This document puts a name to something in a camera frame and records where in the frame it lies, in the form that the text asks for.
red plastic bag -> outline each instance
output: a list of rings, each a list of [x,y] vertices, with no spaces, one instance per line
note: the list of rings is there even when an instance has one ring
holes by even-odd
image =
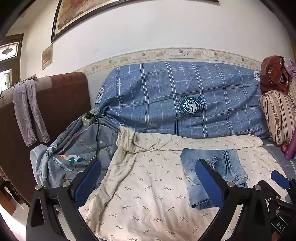
[[[270,90],[278,90],[288,94],[291,75],[285,69],[285,59],[282,56],[270,56],[261,65],[260,89],[265,94]]]

floral wall tile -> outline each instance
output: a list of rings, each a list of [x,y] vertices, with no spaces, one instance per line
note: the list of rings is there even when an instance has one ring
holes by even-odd
[[[241,55],[236,55],[228,52],[217,51],[217,50],[209,50],[209,60],[212,62],[223,62],[228,64],[235,64],[247,68],[252,68],[256,70],[261,69],[261,62],[244,57]]]
[[[206,49],[174,48],[172,49],[172,55],[174,59],[209,59]]]
[[[144,50],[135,53],[136,62],[144,62],[159,59],[172,59],[172,51],[168,49]]]
[[[104,69],[149,61],[221,62],[256,70],[261,69],[260,61],[224,51],[202,48],[164,48],[142,50],[114,56],[112,58],[100,60],[98,62],[82,67],[76,70],[76,72],[83,72],[88,75]]]

denim jeans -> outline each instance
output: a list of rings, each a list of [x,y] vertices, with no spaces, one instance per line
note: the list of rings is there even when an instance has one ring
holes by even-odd
[[[195,173],[195,163],[199,159],[204,159],[225,181],[234,181],[237,186],[248,187],[246,183],[248,175],[239,162],[236,149],[193,150],[185,148],[181,153],[181,161],[191,207],[197,209],[213,207],[209,196]]]

striped cushion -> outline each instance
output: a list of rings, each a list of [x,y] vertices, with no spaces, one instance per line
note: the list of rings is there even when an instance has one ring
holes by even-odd
[[[291,139],[296,127],[296,79],[292,79],[289,94],[272,90],[261,96],[261,107],[269,133],[277,145]]]

blue plaid fabric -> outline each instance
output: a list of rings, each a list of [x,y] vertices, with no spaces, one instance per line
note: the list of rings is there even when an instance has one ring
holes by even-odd
[[[258,71],[228,64],[125,65],[111,71],[95,106],[117,127],[128,126],[137,132],[192,138],[253,134],[265,138],[269,133],[256,76]],[[192,102],[183,105],[185,96],[201,99],[204,108],[185,115],[182,107],[192,106]]]

